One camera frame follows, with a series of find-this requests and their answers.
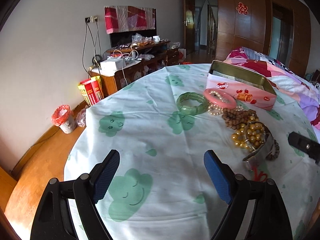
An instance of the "jade bangle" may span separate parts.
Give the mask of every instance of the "jade bangle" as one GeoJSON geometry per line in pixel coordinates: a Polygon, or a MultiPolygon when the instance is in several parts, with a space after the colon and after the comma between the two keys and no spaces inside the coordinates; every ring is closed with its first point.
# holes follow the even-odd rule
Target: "jade bangle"
{"type": "Polygon", "coordinates": [[[177,99],[177,107],[179,111],[184,115],[197,115],[203,114],[208,111],[209,102],[205,97],[201,94],[187,92],[181,94],[177,99]],[[186,100],[194,100],[200,103],[199,106],[184,106],[183,101],[186,100]]]}

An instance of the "doorway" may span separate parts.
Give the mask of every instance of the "doorway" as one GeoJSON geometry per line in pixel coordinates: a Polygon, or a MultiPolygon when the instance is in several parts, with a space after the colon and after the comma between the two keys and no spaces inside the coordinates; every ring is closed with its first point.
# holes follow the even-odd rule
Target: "doorway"
{"type": "Polygon", "coordinates": [[[218,0],[184,0],[186,61],[211,63],[218,36],[218,0]]]}

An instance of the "tablecloth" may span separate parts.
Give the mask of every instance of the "tablecloth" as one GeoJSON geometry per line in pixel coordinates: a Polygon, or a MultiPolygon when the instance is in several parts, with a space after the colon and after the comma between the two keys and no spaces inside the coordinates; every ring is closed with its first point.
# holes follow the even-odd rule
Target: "tablecloth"
{"type": "MultiPolygon", "coordinates": [[[[227,204],[204,167],[208,149],[234,173],[252,178],[242,163],[245,150],[233,146],[233,130],[221,116],[185,116],[176,107],[180,94],[204,91],[209,68],[210,64],[165,67],[87,109],[87,127],[71,150],[64,179],[89,173],[111,149],[120,153],[115,178],[96,205],[114,240],[210,239],[227,204]]],[[[266,161],[258,171],[275,180],[298,239],[320,196],[320,168],[290,147],[287,138],[292,131],[317,138],[299,104],[276,93],[270,112],[238,104],[256,110],[279,143],[278,159],[266,161]]],[[[75,201],[69,203],[79,239],[87,239],[75,201]]],[[[252,207],[249,203],[237,239],[245,236],[252,207]]]]}

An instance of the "screw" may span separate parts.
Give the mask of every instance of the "screw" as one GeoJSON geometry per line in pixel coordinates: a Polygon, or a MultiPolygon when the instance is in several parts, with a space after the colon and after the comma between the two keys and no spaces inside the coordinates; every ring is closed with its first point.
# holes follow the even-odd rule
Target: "screw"
{"type": "Polygon", "coordinates": [[[241,174],[236,174],[236,175],[235,175],[235,178],[236,178],[236,180],[243,180],[243,179],[244,179],[244,176],[241,175],[241,174]]]}
{"type": "Polygon", "coordinates": [[[56,178],[52,178],[49,180],[49,183],[52,185],[52,184],[55,184],[57,182],[57,179],[56,178]]]}
{"type": "Polygon", "coordinates": [[[85,180],[87,178],[89,178],[89,174],[88,173],[81,174],[81,176],[80,176],[80,179],[82,179],[82,180],[85,180]]]}
{"type": "Polygon", "coordinates": [[[275,181],[273,179],[267,179],[267,183],[269,185],[274,185],[275,184],[275,181]]]}

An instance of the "pink tin box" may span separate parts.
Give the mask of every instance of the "pink tin box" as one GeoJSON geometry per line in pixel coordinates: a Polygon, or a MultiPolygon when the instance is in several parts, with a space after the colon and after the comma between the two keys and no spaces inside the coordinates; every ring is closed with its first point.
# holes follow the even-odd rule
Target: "pink tin box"
{"type": "Polygon", "coordinates": [[[214,60],[207,87],[222,90],[234,99],[270,111],[277,95],[268,79],[252,70],[214,60]]]}

